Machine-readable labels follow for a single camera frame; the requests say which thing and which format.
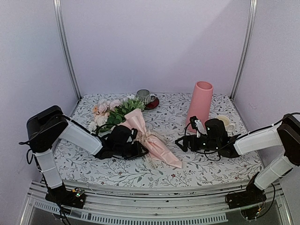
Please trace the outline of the cream printed ribbon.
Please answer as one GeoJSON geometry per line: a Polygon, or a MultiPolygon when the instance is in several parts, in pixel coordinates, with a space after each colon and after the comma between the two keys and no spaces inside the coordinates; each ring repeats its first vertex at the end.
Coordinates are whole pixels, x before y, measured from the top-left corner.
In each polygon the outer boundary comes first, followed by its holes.
{"type": "Polygon", "coordinates": [[[137,140],[149,151],[150,158],[168,164],[169,150],[165,144],[150,131],[138,131],[137,140]]]}

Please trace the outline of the pink flower bouquet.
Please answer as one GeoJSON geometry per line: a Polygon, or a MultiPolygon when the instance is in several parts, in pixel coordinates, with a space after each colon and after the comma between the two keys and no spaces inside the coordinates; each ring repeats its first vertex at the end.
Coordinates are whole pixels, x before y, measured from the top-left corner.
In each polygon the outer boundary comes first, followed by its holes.
{"type": "MultiPolygon", "coordinates": [[[[150,131],[146,128],[146,122],[142,111],[145,105],[133,96],[112,101],[101,99],[92,110],[94,119],[90,122],[88,130],[94,134],[112,130],[117,125],[123,125],[137,131],[150,131]]],[[[165,144],[166,139],[156,133],[156,136],[165,144]]],[[[175,168],[182,168],[182,162],[169,150],[168,164],[175,168]]]]}

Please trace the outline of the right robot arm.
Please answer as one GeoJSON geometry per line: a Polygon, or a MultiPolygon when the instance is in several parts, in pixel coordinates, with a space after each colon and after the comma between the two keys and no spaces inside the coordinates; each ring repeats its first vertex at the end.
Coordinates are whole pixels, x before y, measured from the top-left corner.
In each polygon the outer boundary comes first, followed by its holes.
{"type": "Polygon", "coordinates": [[[254,151],[281,149],[281,153],[269,165],[251,178],[244,191],[226,196],[225,201],[230,209],[245,207],[265,201],[265,189],[300,165],[298,116],[298,112],[288,113],[271,125],[234,136],[229,136],[220,119],[201,123],[194,116],[188,125],[196,134],[184,134],[175,140],[175,144],[183,152],[203,155],[217,153],[220,158],[239,158],[254,151]]]}

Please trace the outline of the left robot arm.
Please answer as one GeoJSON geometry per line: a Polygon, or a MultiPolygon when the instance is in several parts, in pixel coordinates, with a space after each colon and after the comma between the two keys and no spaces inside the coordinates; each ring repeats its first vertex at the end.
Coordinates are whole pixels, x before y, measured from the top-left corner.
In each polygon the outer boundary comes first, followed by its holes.
{"type": "Polygon", "coordinates": [[[83,208],[86,195],[84,190],[67,190],[59,174],[53,155],[53,144],[59,139],[68,141],[87,151],[95,158],[117,158],[131,160],[148,154],[148,150],[137,140],[138,131],[124,125],[114,125],[109,134],[99,137],[82,125],[64,115],[61,108],[53,105],[31,117],[26,124],[28,140],[19,142],[28,145],[32,161],[36,162],[42,174],[47,194],[45,199],[58,206],[83,208]]]}

